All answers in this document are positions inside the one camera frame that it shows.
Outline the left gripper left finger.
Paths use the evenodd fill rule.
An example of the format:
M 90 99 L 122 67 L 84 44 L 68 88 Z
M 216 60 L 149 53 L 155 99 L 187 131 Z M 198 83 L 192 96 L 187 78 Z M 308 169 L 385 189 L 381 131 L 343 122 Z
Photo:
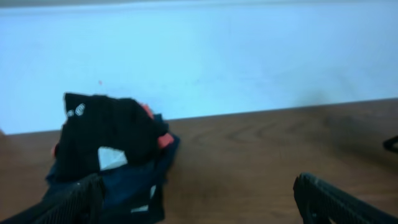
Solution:
M 1 223 L 97 224 L 103 208 L 104 195 L 102 177 L 91 174 Z

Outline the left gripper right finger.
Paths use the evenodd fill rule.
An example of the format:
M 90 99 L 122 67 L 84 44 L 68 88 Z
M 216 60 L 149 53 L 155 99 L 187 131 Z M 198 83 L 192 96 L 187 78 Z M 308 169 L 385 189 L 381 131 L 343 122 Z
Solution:
M 296 177 L 293 190 L 304 224 L 397 224 L 397 217 L 310 173 Z

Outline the black t-shirt white logo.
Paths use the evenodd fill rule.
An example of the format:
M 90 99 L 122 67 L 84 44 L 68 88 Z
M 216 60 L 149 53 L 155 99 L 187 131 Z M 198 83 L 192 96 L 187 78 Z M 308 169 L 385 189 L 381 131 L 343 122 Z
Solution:
M 58 180 L 78 180 L 99 172 L 101 147 L 122 151 L 134 166 L 160 155 L 158 128 L 136 100 L 66 93 L 64 102 L 68 118 L 55 154 Z

